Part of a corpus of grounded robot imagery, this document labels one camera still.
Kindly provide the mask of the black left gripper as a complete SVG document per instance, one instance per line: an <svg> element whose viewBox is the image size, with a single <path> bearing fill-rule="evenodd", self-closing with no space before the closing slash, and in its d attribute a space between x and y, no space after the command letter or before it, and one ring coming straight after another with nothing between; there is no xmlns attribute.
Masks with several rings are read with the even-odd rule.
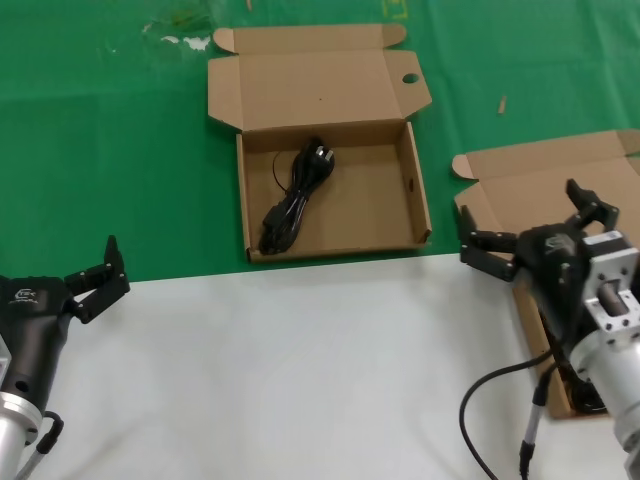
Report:
<svg viewBox="0 0 640 480"><path fill-rule="evenodd" d="M123 256L110 235L103 263L67 276L1 280L1 339L10 360L1 391L48 403L71 319L88 324L130 292Z"/></svg>

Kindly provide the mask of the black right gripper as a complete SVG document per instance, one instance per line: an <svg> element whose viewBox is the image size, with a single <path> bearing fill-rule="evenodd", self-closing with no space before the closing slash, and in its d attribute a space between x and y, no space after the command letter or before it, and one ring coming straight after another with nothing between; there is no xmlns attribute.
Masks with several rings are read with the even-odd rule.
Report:
<svg viewBox="0 0 640 480"><path fill-rule="evenodd" d="M574 179L566 194L576 209L565 223L514 233L479 230L467 206L458 212L462 263L505 282L519 267L527 272L531 294L546 320L546 328L564 350L573 349L593 329L584 320L582 293L589 267L580 244L583 231L600 223L603 232L616 229L619 210Z"/></svg>

